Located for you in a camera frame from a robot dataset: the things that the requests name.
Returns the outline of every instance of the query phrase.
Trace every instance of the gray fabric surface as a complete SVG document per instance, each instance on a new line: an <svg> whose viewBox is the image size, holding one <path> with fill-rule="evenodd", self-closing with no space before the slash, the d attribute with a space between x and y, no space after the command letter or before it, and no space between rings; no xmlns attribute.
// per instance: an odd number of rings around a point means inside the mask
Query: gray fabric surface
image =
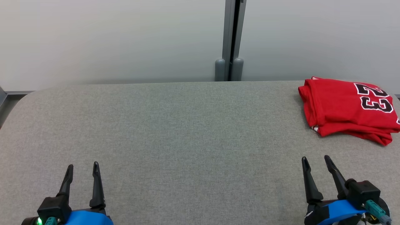
<svg viewBox="0 0 400 225"><path fill-rule="evenodd" d="M370 180L400 221L400 136L387 147L307 127L293 82L86 85L34 92L0 130L0 221L19 224L74 164L70 206L87 208L100 164L117 224L303 224L301 157L325 199ZM394 100L395 109L400 104Z"/></svg>

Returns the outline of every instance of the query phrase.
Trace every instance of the red jersey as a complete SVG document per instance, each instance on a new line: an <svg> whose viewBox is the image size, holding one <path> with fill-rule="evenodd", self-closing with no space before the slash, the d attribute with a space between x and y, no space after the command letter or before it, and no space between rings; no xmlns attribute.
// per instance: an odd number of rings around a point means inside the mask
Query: red jersey
<svg viewBox="0 0 400 225"><path fill-rule="evenodd" d="M393 98L375 85L313 77L299 93L308 125L322 137L342 132L386 146L400 131Z"/></svg>

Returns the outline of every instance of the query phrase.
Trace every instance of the teal cable connector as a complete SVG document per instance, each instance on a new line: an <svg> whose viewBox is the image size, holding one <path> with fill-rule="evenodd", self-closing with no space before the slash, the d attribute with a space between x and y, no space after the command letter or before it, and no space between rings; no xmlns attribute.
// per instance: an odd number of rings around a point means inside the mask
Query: teal cable connector
<svg viewBox="0 0 400 225"><path fill-rule="evenodd" d="M373 200L368 200L365 203L365 209L375 216L383 225L391 225L392 219L386 215L386 212L379 207Z"/></svg>
<svg viewBox="0 0 400 225"><path fill-rule="evenodd" d="M55 217L49 217L44 225L57 225L57 219Z"/></svg>

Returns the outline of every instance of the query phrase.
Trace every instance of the green led light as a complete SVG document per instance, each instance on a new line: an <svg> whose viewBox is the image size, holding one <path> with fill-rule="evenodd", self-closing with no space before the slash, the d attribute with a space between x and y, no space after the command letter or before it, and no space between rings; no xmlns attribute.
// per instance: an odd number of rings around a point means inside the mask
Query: green led light
<svg viewBox="0 0 400 225"><path fill-rule="evenodd" d="M40 217L38 218L38 221L36 222L36 225L43 225L42 220L40 219Z"/></svg>

